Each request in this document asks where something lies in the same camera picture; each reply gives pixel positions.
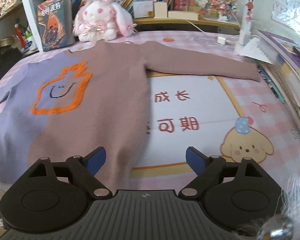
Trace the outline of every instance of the sweater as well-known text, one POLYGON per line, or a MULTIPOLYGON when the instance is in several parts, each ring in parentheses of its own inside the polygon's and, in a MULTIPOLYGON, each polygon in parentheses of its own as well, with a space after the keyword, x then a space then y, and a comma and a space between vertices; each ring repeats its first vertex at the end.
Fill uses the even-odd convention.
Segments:
POLYGON ((213 54, 99 41, 28 64, 0 88, 0 180, 14 183, 38 158, 65 161, 99 146, 106 163, 96 178, 113 192, 129 188, 146 142, 150 114, 145 69, 259 81, 254 64, 213 54))

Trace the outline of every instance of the brown sweater sleeve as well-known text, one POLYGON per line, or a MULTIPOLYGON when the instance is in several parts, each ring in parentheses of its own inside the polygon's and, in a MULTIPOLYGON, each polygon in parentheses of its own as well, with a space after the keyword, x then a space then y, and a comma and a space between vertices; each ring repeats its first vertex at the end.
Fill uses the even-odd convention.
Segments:
POLYGON ((146 68, 163 73, 217 75, 260 81, 257 67, 209 53, 174 49, 155 41, 140 46, 146 68))

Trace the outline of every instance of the black smile embroidery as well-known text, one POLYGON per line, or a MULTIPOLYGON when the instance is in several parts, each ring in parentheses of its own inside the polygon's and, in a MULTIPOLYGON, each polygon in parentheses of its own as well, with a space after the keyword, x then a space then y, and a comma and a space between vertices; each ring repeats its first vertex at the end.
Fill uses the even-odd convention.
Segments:
POLYGON ((52 96, 52 90, 55 88, 55 86, 53 86, 53 87, 51 88, 51 90, 50 90, 50 97, 51 97, 51 98, 61 98, 61 97, 64 97, 66 94, 69 93, 70 89, 72 88, 72 86, 73 86, 74 84, 76 84, 76 82, 75 82, 75 83, 72 83, 71 86, 69 87, 68 91, 67 91, 65 94, 63 94, 62 96, 59 96, 59 97, 53 97, 53 96, 52 96))

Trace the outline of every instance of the cartoon dog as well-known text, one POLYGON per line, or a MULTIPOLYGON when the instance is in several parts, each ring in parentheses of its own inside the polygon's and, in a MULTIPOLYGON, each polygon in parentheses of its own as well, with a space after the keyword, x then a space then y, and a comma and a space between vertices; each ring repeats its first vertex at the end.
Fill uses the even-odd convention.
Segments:
POLYGON ((222 157, 227 162, 241 162, 244 157, 251 157, 257 163, 272 155, 274 148, 269 139, 256 129, 249 126, 253 124, 251 117, 239 117, 226 135, 220 147, 222 157))

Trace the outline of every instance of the harry potter book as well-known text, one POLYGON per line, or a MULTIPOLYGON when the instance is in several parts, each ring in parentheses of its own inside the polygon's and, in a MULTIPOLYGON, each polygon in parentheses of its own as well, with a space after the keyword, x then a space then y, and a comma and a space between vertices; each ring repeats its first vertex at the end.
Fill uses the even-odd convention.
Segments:
POLYGON ((73 44, 71 0, 47 0, 38 5, 38 29, 43 51, 73 44))

